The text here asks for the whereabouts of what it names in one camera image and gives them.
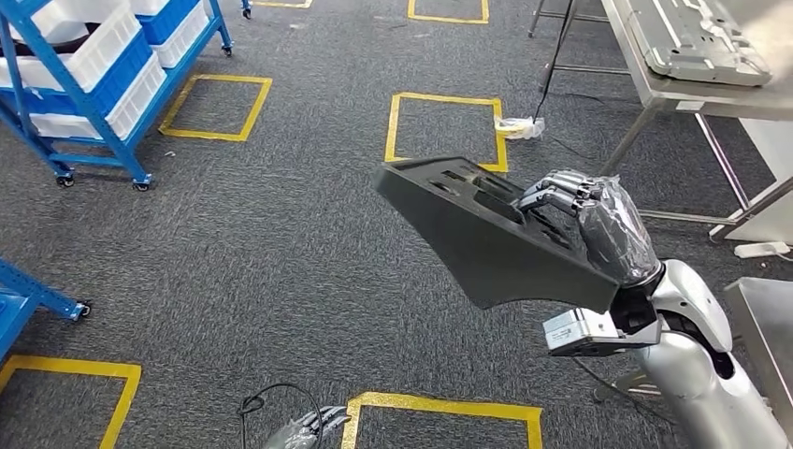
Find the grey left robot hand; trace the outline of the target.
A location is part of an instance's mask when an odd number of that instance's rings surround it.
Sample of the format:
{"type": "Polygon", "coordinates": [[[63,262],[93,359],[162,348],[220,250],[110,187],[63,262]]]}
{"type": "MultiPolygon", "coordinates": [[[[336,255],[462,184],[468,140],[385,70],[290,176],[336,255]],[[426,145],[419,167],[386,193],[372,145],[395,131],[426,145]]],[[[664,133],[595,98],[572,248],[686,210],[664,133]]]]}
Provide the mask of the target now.
{"type": "Polygon", "coordinates": [[[351,420],[345,406],[323,406],[281,427],[265,442],[266,449],[318,448],[335,430],[351,420]]]}

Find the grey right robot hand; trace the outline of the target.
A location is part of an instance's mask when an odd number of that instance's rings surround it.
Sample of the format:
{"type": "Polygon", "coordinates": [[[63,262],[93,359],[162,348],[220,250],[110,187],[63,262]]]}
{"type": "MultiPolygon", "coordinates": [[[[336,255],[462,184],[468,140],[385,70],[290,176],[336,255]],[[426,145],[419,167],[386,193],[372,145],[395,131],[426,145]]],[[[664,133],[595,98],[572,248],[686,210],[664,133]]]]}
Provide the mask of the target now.
{"type": "Polygon", "coordinates": [[[553,170],[512,205],[522,212],[550,205],[574,218],[589,262],[622,286],[648,282],[661,270],[642,218],[617,176],[553,170]]]}

